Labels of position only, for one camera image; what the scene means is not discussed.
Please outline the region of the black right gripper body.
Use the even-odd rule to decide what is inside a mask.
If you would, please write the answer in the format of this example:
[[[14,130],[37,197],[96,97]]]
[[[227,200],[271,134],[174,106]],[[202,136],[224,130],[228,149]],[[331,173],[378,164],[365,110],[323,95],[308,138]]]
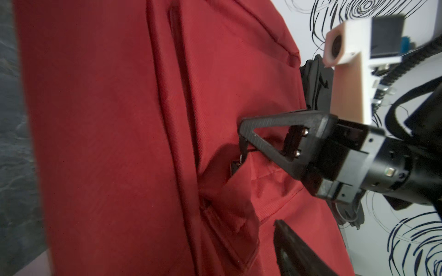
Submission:
[[[384,130],[339,122],[309,164],[303,184],[310,194],[350,204],[363,191],[384,195],[395,210],[411,204],[442,208],[442,156]]]

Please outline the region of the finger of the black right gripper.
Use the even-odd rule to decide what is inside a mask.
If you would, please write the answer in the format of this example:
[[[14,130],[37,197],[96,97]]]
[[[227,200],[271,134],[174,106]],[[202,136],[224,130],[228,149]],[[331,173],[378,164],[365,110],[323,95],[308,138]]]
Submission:
[[[293,179],[303,179],[310,164],[316,162],[325,140],[332,134],[338,117],[318,110],[299,110],[278,115],[244,118],[239,127],[241,153],[252,145]],[[283,148],[278,150],[256,129],[288,127]]]

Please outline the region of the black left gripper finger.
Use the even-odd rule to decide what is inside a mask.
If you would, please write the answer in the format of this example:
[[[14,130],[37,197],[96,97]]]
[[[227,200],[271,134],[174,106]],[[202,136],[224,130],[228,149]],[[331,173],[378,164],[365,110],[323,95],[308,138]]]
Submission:
[[[283,220],[276,220],[274,226],[273,244],[282,276],[336,275]]]

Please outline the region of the red and black backpack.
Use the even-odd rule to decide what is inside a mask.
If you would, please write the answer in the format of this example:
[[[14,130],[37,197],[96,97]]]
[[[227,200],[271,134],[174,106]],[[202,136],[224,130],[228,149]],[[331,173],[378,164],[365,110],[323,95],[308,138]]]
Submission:
[[[330,112],[334,70],[325,67],[321,55],[315,55],[300,67],[307,109]]]

